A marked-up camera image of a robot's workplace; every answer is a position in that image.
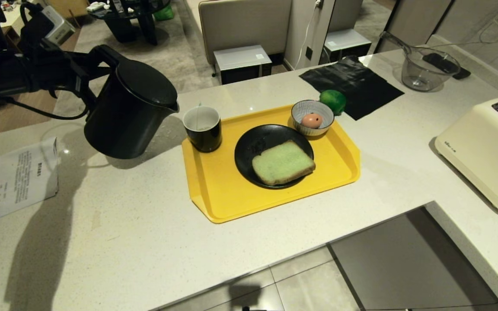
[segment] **small bowl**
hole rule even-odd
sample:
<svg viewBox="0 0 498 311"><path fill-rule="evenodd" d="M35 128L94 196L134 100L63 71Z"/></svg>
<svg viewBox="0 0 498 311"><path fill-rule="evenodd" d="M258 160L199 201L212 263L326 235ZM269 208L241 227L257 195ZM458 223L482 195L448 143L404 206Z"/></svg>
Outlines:
<svg viewBox="0 0 498 311"><path fill-rule="evenodd" d="M303 117L312 113L322 116L322 124L318 128L310 128L301 124ZM324 134L335 120L332 109L316 100L304 100L294 104L291 108L291 118L293 118L293 126L295 129L305 136L318 136Z"/></svg>

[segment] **wooden floor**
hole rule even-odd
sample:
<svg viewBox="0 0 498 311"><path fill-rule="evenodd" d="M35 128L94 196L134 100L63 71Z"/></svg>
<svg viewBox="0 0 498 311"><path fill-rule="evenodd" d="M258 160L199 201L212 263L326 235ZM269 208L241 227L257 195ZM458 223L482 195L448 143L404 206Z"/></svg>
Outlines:
<svg viewBox="0 0 498 311"><path fill-rule="evenodd" d="M385 6L389 10L393 10L393 8L395 7L395 2L397 2L397 1L396 0L374 0L374 2L376 2L377 4L379 4L381 6Z"/></svg>
<svg viewBox="0 0 498 311"><path fill-rule="evenodd" d="M63 45L61 45L61 49L64 51L74 51L79 35L80 30L77 29L76 33L74 33L65 43L63 43ZM15 99L23 104L47 112L53 112L55 103L57 102L57 100L51 97L51 95L49 95L49 93L45 90L40 90L34 93L20 94L16 96ZM48 117L44 117L18 106L10 104L0 106L0 132L46 122L48 120Z"/></svg>

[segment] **egg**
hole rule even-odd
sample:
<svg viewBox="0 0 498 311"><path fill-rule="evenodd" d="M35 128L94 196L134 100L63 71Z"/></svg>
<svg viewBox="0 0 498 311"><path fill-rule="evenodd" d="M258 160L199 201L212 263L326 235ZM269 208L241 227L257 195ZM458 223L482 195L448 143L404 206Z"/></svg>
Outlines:
<svg viewBox="0 0 498 311"><path fill-rule="evenodd" d="M322 124L322 116L319 114L306 114L301 120L302 126L306 126L308 128L319 128Z"/></svg>

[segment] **green fruit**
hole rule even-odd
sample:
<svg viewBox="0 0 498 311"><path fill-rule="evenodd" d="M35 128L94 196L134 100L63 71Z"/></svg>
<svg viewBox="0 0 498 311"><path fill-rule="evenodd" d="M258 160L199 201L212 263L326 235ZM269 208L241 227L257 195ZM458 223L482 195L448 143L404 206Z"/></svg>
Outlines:
<svg viewBox="0 0 498 311"><path fill-rule="evenodd" d="M325 90L320 93L320 102L332 109L334 116L342 114L347 104L347 98L336 90Z"/></svg>

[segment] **black table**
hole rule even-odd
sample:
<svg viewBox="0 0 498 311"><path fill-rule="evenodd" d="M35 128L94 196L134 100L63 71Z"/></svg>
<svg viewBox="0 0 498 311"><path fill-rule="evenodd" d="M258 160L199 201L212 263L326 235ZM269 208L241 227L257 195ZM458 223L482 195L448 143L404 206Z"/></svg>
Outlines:
<svg viewBox="0 0 498 311"><path fill-rule="evenodd" d="M112 0L111 7L88 12L89 15L105 21L117 41L131 42L136 40L136 27L132 26L131 19L138 19L140 28L146 41L156 45L155 23L153 13L158 12L170 4L170 0L121 0L124 12L117 12Z"/></svg>

